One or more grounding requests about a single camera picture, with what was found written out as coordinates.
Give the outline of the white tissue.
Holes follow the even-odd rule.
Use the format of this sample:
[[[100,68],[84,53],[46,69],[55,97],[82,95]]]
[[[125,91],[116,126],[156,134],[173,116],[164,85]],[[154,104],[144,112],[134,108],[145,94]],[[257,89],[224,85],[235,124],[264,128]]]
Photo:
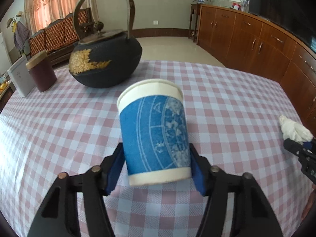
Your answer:
[[[279,117],[279,123],[284,140],[291,139],[299,144],[312,141],[313,134],[302,124],[287,118],[285,115]]]

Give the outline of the blue patterned paper cup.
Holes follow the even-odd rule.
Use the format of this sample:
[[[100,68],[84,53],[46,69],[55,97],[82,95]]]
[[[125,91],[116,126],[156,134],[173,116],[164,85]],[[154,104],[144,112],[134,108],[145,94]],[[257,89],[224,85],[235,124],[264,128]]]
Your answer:
[[[190,145],[182,90],[148,79],[117,100],[129,184],[156,185],[191,177]]]

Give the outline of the checkered tablecloth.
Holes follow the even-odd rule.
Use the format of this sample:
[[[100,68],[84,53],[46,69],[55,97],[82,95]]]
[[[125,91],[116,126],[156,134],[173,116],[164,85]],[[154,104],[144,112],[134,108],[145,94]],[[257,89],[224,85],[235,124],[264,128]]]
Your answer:
[[[142,61],[126,82],[94,89],[67,69],[48,91],[14,93],[1,112],[1,212],[18,236],[60,172],[86,172],[121,141],[119,95],[135,82],[160,78],[184,94],[189,141],[227,173],[250,172],[267,196],[283,234],[291,236],[312,192],[296,156],[284,150],[278,119],[299,121],[274,81],[205,64]]]

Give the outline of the wooden sideboard cabinet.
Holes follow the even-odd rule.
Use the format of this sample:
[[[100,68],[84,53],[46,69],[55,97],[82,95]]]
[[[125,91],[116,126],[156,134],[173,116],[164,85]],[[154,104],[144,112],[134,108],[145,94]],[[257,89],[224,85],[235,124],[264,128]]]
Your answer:
[[[257,16],[202,5],[197,44],[225,67],[278,82],[315,132],[315,53],[298,38]]]

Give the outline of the black television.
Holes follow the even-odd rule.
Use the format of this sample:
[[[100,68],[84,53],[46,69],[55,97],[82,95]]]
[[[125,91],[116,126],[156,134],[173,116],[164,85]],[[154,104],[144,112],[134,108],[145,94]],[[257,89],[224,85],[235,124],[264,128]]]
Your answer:
[[[250,0],[249,12],[280,25],[315,51],[315,0]]]

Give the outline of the white box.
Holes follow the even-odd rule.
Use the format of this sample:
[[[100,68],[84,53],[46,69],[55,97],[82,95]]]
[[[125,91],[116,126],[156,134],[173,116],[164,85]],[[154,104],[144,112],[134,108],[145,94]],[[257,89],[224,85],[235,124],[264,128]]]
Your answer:
[[[35,82],[26,67],[27,58],[21,56],[8,70],[7,73],[16,90],[22,97],[26,97],[35,87]]]

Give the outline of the dark red tea canister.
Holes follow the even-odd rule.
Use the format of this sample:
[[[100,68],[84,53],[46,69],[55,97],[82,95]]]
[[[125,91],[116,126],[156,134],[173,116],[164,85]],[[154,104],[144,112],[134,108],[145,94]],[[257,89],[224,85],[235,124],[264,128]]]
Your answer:
[[[31,57],[26,63],[26,68],[40,93],[51,88],[57,81],[46,50]]]

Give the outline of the black cast iron teapot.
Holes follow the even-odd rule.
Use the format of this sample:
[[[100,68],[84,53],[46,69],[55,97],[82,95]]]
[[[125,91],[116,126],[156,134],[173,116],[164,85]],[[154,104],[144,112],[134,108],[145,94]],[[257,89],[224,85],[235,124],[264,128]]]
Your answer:
[[[93,34],[86,35],[79,26],[79,11],[85,0],[79,0],[73,13],[73,26],[79,42],[69,59],[69,72],[81,84],[108,88],[125,81],[137,68],[142,47],[132,36],[135,17],[134,0],[127,3],[127,31],[103,31],[98,24]]]

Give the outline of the wooden carved sofa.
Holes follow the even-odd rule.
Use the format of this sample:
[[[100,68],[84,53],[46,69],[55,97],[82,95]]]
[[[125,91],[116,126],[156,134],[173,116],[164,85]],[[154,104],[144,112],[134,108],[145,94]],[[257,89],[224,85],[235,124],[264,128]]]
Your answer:
[[[73,14],[52,22],[29,39],[30,56],[47,52],[50,63],[56,67],[69,60],[79,37],[73,26]]]

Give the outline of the coat rack with clothes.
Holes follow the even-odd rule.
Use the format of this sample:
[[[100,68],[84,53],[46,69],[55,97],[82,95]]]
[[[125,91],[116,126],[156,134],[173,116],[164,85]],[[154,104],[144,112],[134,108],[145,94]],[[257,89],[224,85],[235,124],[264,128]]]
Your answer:
[[[7,28],[12,29],[14,46],[22,56],[29,56],[30,52],[25,51],[25,45],[29,41],[30,33],[28,28],[18,18],[23,16],[23,12],[19,11],[13,18],[7,21]]]

